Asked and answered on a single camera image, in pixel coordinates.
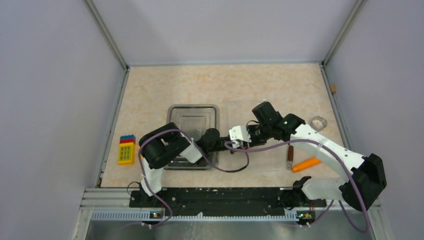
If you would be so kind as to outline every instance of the gray tray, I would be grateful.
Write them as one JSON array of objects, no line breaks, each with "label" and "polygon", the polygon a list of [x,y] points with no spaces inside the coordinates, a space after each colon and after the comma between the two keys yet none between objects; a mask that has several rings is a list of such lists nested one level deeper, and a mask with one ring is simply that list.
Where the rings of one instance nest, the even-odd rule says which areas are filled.
[{"label": "gray tray", "polygon": [[[177,104],[168,109],[166,123],[174,122],[177,127],[186,132],[195,141],[205,134],[209,128],[219,129],[220,110],[212,104]],[[218,153],[207,156],[214,164],[218,164]],[[213,168],[202,158],[196,163],[178,156],[165,166],[166,170],[212,170]]]}]

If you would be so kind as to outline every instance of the clear plastic tray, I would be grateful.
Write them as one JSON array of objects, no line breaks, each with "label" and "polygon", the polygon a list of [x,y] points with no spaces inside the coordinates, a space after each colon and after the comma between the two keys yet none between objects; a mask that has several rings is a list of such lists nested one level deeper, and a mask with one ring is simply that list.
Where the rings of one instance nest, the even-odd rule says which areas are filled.
[{"label": "clear plastic tray", "polygon": [[[246,125],[248,121],[257,121],[255,115],[252,113],[252,109],[262,102],[267,101],[266,99],[256,100],[238,100],[224,102],[224,130],[226,133],[234,127],[239,125]],[[269,139],[265,145],[257,146],[255,148],[264,148],[271,145],[280,143],[274,139]],[[241,168],[246,164],[246,157],[244,153],[236,152],[231,156],[228,151],[225,152],[223,159],[220,160],[220,166],[224,169],[237,169]],[[267,151],[249,153],[250,165],[244,171],[278,171],[281,168],[285,168],[287,160],[287,146],[281,146]]]}]

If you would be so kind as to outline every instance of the robotic arm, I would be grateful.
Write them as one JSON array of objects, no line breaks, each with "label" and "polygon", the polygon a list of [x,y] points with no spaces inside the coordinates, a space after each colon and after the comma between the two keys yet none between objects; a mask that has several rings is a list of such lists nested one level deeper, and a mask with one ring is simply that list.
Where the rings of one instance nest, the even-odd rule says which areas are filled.
[{"label": "robotic arm", "polygon": [[[319,142],[318,147],[310,142],[296,142],[292,145],[315,155],[338,173],[340,178],[312,178],[307,176],[296,181],[293,188],[300,189],[309,200],[344,200],[354,209],[361,211],[358,197],[341,164],[321,146],[326,146],[335,152],[346,165],[359,189],[366,209],[372,205],[386,187],[383,162],[377,155],[371,154],[367,157],[350,151],[317,133],[298,116],[290,113],[282,117],[267,101],[256,106],[252,112],[258,120],[258,124],[235,126],[229,130],[229,135],[225,137],[221,137],[217,129],[210,128],[195,143],[203,152],[208,154],[228,150],[225,146],[227,142],[232,142],[233,148],[261,146],[271,138],[284,142],[299,139]],[[144,141],[152,136],[171,129],[178,129],[173,122],[142,137],[139,145],[141,146]],[[188,139],[180,132],[169,132],[156,137],[145,145],[141,154],[145,166],[145,177],[154,193],[162,189],[163,169],[175,157],[182,156],[191,163],[196,163],[202,158],[202,154],[194,145],[193,140]],[[149,196],[152,196],[145,182],[143,181],[141,184],[143,190]]]}]

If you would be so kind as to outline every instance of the gray wall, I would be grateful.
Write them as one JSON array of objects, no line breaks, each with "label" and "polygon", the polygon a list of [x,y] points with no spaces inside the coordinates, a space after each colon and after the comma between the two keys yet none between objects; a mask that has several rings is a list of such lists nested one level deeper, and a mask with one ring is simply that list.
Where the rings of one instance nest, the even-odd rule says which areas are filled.
[{"label": "gray wall", "polygon": [[356,0],[93,0],[129,65],[324,59]]},{"label": "gray wall", "polygon": [[397,239],[424,235],[423,26],[422,0],[368,1],[329,65],[354,149],[384,161]]},{"label": "gray wall", "polygon": [[123,70],[82,0],[2,0],[0,23],[0,239],[69,239]]}]

